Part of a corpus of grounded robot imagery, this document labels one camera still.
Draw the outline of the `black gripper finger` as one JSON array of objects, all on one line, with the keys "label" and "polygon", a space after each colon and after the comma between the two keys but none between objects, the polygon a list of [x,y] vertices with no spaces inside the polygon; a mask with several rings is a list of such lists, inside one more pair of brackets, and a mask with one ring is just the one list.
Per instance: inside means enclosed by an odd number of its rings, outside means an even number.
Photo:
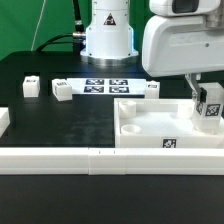
[{"label": "black gripper finger", "polygon": [[198,81],[201,79],[201,74],[189,73],[185,75],[185,79],[191,87],[193,100],[195,102],[204,102],[205,91],[198,84]]}]

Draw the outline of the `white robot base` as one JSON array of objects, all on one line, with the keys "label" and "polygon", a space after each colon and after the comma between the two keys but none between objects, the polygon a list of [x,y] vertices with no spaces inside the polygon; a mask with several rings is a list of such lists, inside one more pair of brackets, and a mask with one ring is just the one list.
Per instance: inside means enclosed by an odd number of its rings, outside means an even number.
[{"label": "white robot base", "polygon": [[130,0],[92,0],[92,21],[86,28],[84,62],[119,66],[138,59],[134,31],[129,25]]}]

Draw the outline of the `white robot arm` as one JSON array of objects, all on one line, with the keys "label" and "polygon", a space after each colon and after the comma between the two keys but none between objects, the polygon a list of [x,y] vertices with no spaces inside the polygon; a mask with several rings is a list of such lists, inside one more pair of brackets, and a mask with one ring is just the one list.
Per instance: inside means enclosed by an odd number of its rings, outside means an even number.
[{"label": "white robot arm", "polygon": [[197,77],[224,70],[224,0],[149,0],[149,9],[144,70],[152,77],[183,75],[194,99],[204,102],[207,92]]}]

